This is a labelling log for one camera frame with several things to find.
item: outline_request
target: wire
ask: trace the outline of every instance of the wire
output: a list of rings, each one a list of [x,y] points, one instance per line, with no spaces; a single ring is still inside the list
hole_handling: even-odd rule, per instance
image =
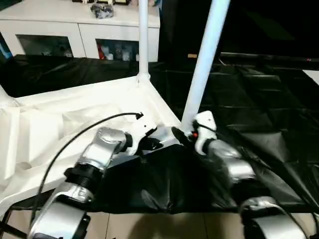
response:
[[[39,201],[40,201],[40,198],[41,198],[41,192],[42,192],[42,189],[44,187],[44,183],[45,183],[45,180],[49,174],[49,171],[51,170],[54,162],[56,161],[56,159],[60,156],[60,154],[63,152],[63,150],[65,150],[65,148],[67,146],[69,146],[74,140],[76,140],[79,136],[81,136],[83,133],[85,133],[86,131],[90,130],[91,128],[103,123],[103,122],[106,122],[108,120],[111,120],[111,119],[114,119],[116,117],[120,117],[120,116],[136,116],[137,119],[139,119],[140,117],[143,116],[142,113],[121,113],[121,114],[117,114],[117,115],[114,115],[114,116],[110,116],[110,117],[107,117],[105,119],[102,119],[90,126],[88,126],[87,128],[83,129],[82,131],[80,131],[77,135],[75,135],[73,138],[71,138],[59,151],[58,153],[55,155],[55,157],[52,159],[52,161],[50,162],[47,170],[45,171],[45,174],[42,178],[42,181],[41,181],[41,184],[40,184],[40,187],[38,189],[38,192],[35,196],[35,199],[34,199],[34,203],[33,203],[33,208],[32,208],[32,214],[31,214],[31,219],[30,219],[30,226],[35,218],[35,213],[36,213],[36,210],[38,208],[38,205],[39,205]]]
[[[214,132],[215,134],[219,134],[219,135],[225,136],[225,135],[223,135],[223,134],[221,134],[221,133],[218,133],[218,132],[216,132],[215,130],[213,130],[212,128],[207,127],[207,126],[205,126],[205,125],[203,125],[203,124],[199,124],[199,123],[196,122],[195,125],[198,126],[198,127],[206,128],[206,129],[208,129],[208,130]],[[259,165],[263,166],[264,168],[270,170],[271,172],[273,172],[274,174],[276,174],[277,176],[279,176],[275,171],[273,171],[273,169],[272,169],[271,167],[269,167],[269,166],[267,166],[267,165],[264,165],[263,163],[258,162],[258,161],[254,161],[254,162],[258,163]],[[300,198],[303,200],[303,202],[304,202],[305,204],[307,204],[307,202],[306,202],[306,200],[304,199],[303,196],[300,196]],[[286,210],[284,210],[284,211],[285,211],[286,214],[298,225],[298,227],[302,230],[302,232],[305,234],[305,236],[306,236],[306,238],[307,238],[307,235],[306,235],[305,231],[303,230],[303,228],[301,227],[301,225],[296,221],[296,219],[292,216],[292,214],[291,214],[290,212],[286,211]],[[314,219],[314,222],[315,222],[316,233],[319,234],[319,224],[318,224],[317,217],[316,217],[316,215],[315,215],[313,212],[311,212],[311,215],[312,215],[312,217],[313,217],[313,219]]]
[[[223,66],[227,66],[219,57],[218,57],[218,60],[220,61],[220,63],[221,63]]]

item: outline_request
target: white metal frame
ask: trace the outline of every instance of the white metal frame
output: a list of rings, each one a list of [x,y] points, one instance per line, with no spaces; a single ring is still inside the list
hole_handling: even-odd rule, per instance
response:
[[[36,117],[29,110],[36,109],[42,114],[46,112],[49,114],[61,113],[68,111],[72,107],[72,111],[76,111],[83,107],[83,104],[88,102],[91,105],[98,106],[101,101],[107,102],[110,107],[116,105],[120,107],[123,112],[143,112],[154,118],[159,125],[159,129],[154,133],[154,137],[158,138],[164,146],[169,146],[174,143],[175,139],[169,130],[169,126],[179,126],[180,121],[170,110],[165,101],[161,98],[159,93],[150,82],[148,73],[148,2],[147,0],[140,0],[139,5],[139,44],[140,44],[140,70],[137,76],[118,79],[114,81],[106,81],[91,85],[84,85],[79,87],[67,88],[59,91],[46,92],[42,94],[26,96],[21,98],[11,98],[8,96],[3,88],[0,86],[0,112],[4,118],[8,135],[0,135],[0,140],[8,141],[10,146],[6,148],[6,144],[0,145],[0,150],[3,153],[0,157],[0,216],[15,202],[32,197],[36,194],[37,188],[40,184],[42,176],[47,169],[48,163],[58,150],[72,134],[68,134],[61,138],[53,148],[45,150],[39,156],[32,160],[20,160],[18,157],[20,153],[17,150],[20,138],[17,137],[17,132],[14,129],[19,129],[28,125],[28,122],[23,122],[28,116]],[[135,120],[135,118],[123,118],[127,122]],[[32,126],[26,129],[32,130],[31,137],[26,137],[28,142],[23,143],[25,147],[38,148],[38,141],[50,140],[47,134],[42,130],[47,130],[48,126],[41,123],[39,118],[32,122]],[[79,138],[74,142],[60,156],[47,177],[44,185],[44,191],[55,188],[62,180],[64,180],[63,172],[66,168],[72,167],[78,158],[80,151],[89,143],[90,136]]]
[[[181,128],[184,132],[191,132],[191,123],[198,113],[228,12],[229,3],[230,0],[212,0],[210,5],[203,40],[201,42],[198,60],[181,121]]]
[[[190,131],[190,123],[192,122],[194,115],[198,112],[198,108],[208,79],[214,54],[218,45],[221,30],[227,14],[229,2],[230,0],[213,0],[213,3],[210,7],[205,33],[182,119],[182,128],[186,132]],[[55,92],[42,93],[34,96],[17,98],[17,102],[24,107],[32,106],[34,104],[41,104],[42,107],[45,107],[43,106],[45,105],[44,103],[49,102],[52,99],[63,100],[67,99],[70,95],[80,96],[82,94],[88,93],[89,95],[93,95],[93,99],[95,99],[95,95],[102,95],[102,97],[105,98],[105,96],[116,96],[116,89],[121,89],[121,87],[128,87],[130,89],[135,87],[139,91],[138,95],[136,96],[138,97],[142,95],[144,98],[140,98],[140,100],[147,102],[151,107],[151,110],[149,110],[148,113],[152,114],[152,112],[156,112],[158,117],[160,118],[158,120],[165,126],[179,126],[180,121],[169,109],[165,101],[160,97],[158,92],[155,90],[155,88],[149,81],[150,76],[148,71],[147,0],[140,0],[139,8],[140,68],[139,73],[136,77],[129,77],[110,82],[102,82],[97,84],[64,89]],[[140,110],[138,103],[136,104],[136,101],[134,101],[134,99],[132,99],[133,102],[127,100],[128,99],[126,99],[125,101],[124,107],[126,107],[126,105],[130,105],[130,111]],[[2,105],[2,107],[7,105],[9,110],[12,111],[12,107],[10,107],[10,105],[12,105],[12,101],[14,101],[14,99],[8,96],[3,90],[3,88],[0,87],[0,104]],[[58,108],[59,107],[64,108],[64,102],[61,102]],[[8,113],[8,116],[12,117],[16,112]],[[159,134],[160,139],[162,139],[164,143],[166,142],[167,145],[170,145],[172,143],[172,140],[174,140],[171,131],[162,130]],[[10,153],[8,158],[14,158],[13,154],[14,153]],[[0,215],[2,215],[13,203],[35,195],[37,187],[41,181],[41,178],[47,168],[47,164],[51,157],[49,159],[47,159],[46,157],[45,159],[47,160],[46,163],[37,164],[37,162],[32,162],[32,168],[27,168],[27,170],[22,169],[17,175],[12,175],[9,185],[7,185],[2,194],[0,194]],[[72,166],[74,164],[74,160],[76,159],[77,154],[73,153],[68,154],[65,158],[63,158],[63,160],[57,161],[48,175],[48,178],[44,186],[44,190],[46,191],[56,187],[58,183],[60,183],[64,179],[62,172],[67,167]],[[14,169],[15,163],[15,161],[9,162],[11,169]]]

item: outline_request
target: black tablecloth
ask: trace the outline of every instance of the black tablecloth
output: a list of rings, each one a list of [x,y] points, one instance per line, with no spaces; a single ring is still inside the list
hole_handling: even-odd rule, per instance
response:
[[[1,66],[0,84],[9,95],[22,97],[133,76],[137,70],[135,63],[16,56]],[[181,118],[193,68],[153,63],[150,74]],[[221,137],[244,152],[283,206],[319,212],[318,96],[319,86],[301,70],[214,66],[200,111],[213,112]],[[112,167],[90,210],[233,211],[226,183],[215,170],[191,150],[173,145]],[[14,208],[28,208],[31,201]]]

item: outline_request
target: table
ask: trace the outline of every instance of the table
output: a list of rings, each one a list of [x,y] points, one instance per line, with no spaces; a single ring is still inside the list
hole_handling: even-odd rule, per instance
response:
[[[133,76],[137,71],[135,64],[116,61],[15,56],[0,68],[1,75],[10,75],[10,81],[1,78],[0,84],[9,95],[22,97]],[[193,68],[185,65],[150,64],[152,84],[180,118],[192,73]],[[214,113],[217,129],[227,128],[259,143],[263,150],[259,159],[284,181],[258,165],[257,173],[274,197],[291,212],[319,212],[319,106],[314,101],[318,93],[318,85],[301,70],[216,64],[200,107],[200,112]],[[104,182],[108,190],[101,193],[92,210],[171,214],[236,211],[232,199],[224,194],[223,184],[209,177],[214,175],[209,168],[200,166],[198,161],[185,164],[190,154],[179,146],[167,150],[148,156],[152,162],[150,168],[140,165],[139,160],[124,168],[114,167],[109,175],[112,179]],[[139,190],[152,193],[152,189],[173,185],[178,185],[181,191],[160,190],[168,195],[155,196],[159,204],[154,207],[140,198]],[[307,203],[298,195],[304,195]],[[14,209],[29,206],[27,200]]]
[[[136,6],[114,6],[114,16],[96,19],[89,4],[71,0],[24,0],[0,11],[0,32],[13,56],[25,54],[17,35],[65,36],[74,57],[99,58],[96,39],[139,40]],[[160,16],[149,8],[149,61],[158,59]]]

